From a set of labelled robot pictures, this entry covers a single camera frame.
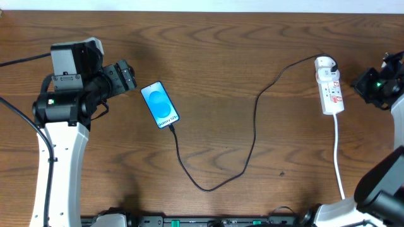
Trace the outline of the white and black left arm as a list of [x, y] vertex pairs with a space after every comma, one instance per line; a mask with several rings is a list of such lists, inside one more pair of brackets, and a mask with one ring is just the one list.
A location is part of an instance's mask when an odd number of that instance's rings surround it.
[[50, 56], [54, 72], [32, 107], [39, 170], [30, 226], [81, 226], [81, 169], [93, 114], [136, 88], [134, 70], [125, 60], [104, 66], [95, 37], [54, 44]]

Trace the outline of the blue Galaxy smartphone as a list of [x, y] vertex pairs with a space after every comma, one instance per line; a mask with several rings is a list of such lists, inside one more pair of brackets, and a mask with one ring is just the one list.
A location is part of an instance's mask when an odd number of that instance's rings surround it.
[[161, 81], [156, 81], [142, 88], [141, 95], [159, 129], [180, 120], [180, 116]]

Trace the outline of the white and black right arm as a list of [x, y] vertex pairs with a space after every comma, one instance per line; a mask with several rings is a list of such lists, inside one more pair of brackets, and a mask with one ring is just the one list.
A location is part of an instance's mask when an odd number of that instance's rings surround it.
[[362, 177], [352, 197], [320, 205], [311, 226], [403, 226], [403, 53], [385, 54], [380, 71], [367, 69], [351, 87], [366, 103], [390, 111], [394, 150]]

